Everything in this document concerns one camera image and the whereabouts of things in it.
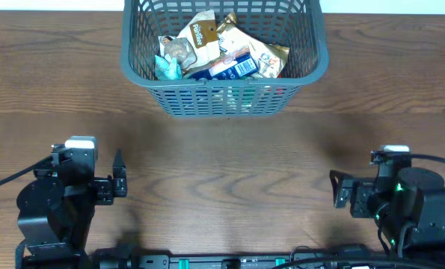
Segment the small teal white sachet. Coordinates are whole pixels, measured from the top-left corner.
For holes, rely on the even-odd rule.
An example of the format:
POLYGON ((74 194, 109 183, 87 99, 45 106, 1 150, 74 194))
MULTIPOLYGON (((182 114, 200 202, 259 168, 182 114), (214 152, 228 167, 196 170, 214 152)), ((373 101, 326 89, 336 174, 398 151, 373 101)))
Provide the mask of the small teal white sachet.
POLYGON ((158 80, 173 81, 182 79, 182 69, 177 58, 170 55, 155 56, 155 75, 158 80))

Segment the gold foil food pouch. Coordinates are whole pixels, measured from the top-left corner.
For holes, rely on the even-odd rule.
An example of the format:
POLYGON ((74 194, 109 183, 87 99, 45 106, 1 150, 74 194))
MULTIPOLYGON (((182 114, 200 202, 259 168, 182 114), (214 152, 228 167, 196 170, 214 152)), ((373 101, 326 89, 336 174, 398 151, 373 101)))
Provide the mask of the gold foil food pouch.
POLYGON ((231 12, 217 24, 221 54, 234 55, 241 49, 248 51, 259 68, 252 75, 254 78, 277 78, 288 62, 289 48, 259 41, 240 30, 236 23, 236 15, 231 12))

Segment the tissue pocket pack bundle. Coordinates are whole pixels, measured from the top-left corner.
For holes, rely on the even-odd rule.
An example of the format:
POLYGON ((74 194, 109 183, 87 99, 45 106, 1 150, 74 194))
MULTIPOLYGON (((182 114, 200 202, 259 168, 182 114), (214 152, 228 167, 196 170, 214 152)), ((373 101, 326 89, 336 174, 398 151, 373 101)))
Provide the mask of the tissue pocket pack bundle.
POLYGON ((248 46, 243 46, 229 54, 209 62, 208 64, 190 69, 183 78, 206 80, 236 80, 258 72, 259 67, 251 57, 248 46))

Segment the beige snack bag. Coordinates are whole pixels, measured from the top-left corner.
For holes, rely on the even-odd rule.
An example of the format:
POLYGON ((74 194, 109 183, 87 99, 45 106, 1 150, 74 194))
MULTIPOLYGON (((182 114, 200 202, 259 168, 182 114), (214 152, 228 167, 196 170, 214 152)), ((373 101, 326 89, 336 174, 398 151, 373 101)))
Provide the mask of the beige snack bag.
POLYGON ((170 61, 176 58, 184 72, 219 58, 215 12, 197 13, 176 36, 158 36, 160 56, 170 61))

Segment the green lid jar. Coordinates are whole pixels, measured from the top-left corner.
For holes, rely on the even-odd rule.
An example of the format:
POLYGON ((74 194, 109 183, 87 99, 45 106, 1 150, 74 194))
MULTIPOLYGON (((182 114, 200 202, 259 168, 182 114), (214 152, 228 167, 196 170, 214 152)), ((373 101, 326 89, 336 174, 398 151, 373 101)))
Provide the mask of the green lid jar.
POLYGON ((231 108, 249 109, 255 97, 255 90, 229 90, 227 97, 231 108))

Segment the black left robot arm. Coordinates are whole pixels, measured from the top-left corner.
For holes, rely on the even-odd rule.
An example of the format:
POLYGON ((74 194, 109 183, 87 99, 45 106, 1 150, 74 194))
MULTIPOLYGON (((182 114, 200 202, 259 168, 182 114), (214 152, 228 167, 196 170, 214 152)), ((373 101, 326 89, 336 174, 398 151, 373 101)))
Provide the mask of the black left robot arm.
POLYGON ((110 176, 96 177, 95 164, 95 149, 57 145, 33 168, 35 181, 16 199, 24 236, 15 251, 16 268, 92 268, 85 246, 95 208, 128 192, 121 152, 110 176))

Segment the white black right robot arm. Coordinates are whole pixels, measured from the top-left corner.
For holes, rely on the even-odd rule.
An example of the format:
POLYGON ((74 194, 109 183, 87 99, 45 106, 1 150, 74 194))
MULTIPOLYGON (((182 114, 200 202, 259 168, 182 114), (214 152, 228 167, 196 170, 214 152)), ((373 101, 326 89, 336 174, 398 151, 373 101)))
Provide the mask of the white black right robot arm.
POLYGON ((356 178, 332 170, 334 207, 350 204, 353 218, 369 218, 391 258, 445 265, 445 181, 431 170, 406 167, 389 176, 356 178))

